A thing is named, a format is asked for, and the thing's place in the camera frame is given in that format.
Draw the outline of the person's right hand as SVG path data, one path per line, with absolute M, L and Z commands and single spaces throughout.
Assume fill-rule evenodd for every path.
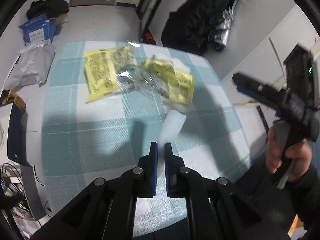
M 271 174 L 276 173 L 277 169 L 281 167 L 282 151 L 276 142 L 274 128 L 271 127 L 268 132 L 268 142 L 266 151 L 266 167 Z M 289 147 L 285 152 L 285 157 L 293 159 L 295 165 L 289 173 L 288 181 L 298 181 L 308 171 L 312 160 L 312 149 L 306 139 Z

